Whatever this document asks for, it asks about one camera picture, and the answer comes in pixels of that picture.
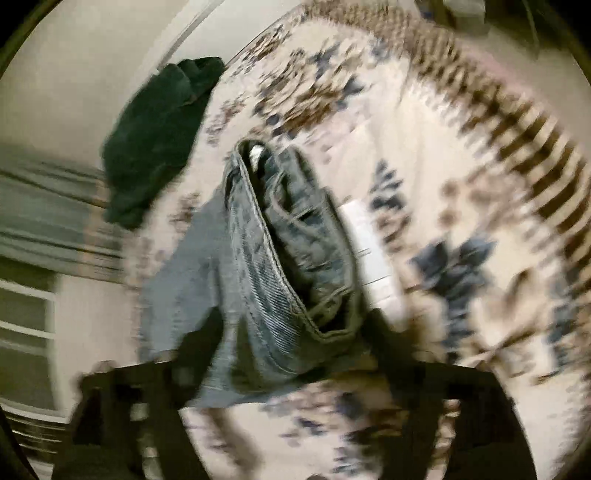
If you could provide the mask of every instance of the white wall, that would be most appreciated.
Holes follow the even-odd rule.
[[[129,81],[187,0],[63,0],[0,78],[0,141],[100,165]]]
[[[54,374],[57,402],[65,415],[78,401],[73,380],[100,361],[135,362],[131,302],[120,284],[60,275],[54,304]]]

